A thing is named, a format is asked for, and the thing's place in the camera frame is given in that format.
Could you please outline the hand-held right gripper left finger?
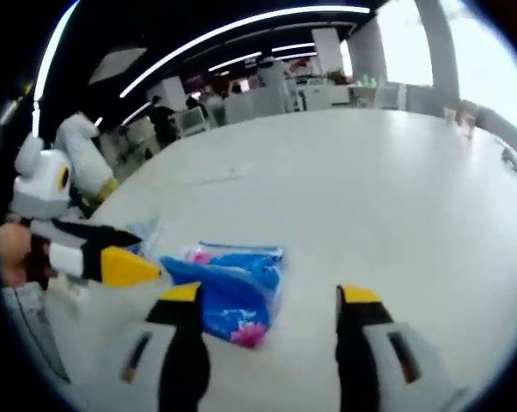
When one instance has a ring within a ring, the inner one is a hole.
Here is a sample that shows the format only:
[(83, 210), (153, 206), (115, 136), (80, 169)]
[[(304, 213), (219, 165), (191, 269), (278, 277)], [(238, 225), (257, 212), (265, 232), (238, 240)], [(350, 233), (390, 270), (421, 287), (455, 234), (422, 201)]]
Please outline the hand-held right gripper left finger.
[(197, 411), (210, 382), (201, 283), (165, 291), (104, 349), (105, 411)]

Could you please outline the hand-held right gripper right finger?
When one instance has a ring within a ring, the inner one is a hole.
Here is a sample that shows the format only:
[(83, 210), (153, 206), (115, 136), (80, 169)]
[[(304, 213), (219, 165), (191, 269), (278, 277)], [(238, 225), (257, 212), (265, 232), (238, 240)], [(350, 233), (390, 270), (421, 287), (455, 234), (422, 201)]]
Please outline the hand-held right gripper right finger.
[(462, 411), (468, 389), (435, 348), (395, 321), (368, 288), (337, 285), (335, 359), (341, 411)]

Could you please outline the person's left hand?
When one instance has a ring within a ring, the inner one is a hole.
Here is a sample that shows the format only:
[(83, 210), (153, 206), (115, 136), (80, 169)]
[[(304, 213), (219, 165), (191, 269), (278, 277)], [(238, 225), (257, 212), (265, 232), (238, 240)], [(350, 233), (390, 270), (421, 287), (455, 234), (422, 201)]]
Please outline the person's left hand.
[(4, 286), (18, 288), (28, 282), (48, 282), (50, 270), (30, 264), (31, 255), (32, 234), (27, 227), (12, 222), (0, 226), (0, 276)]

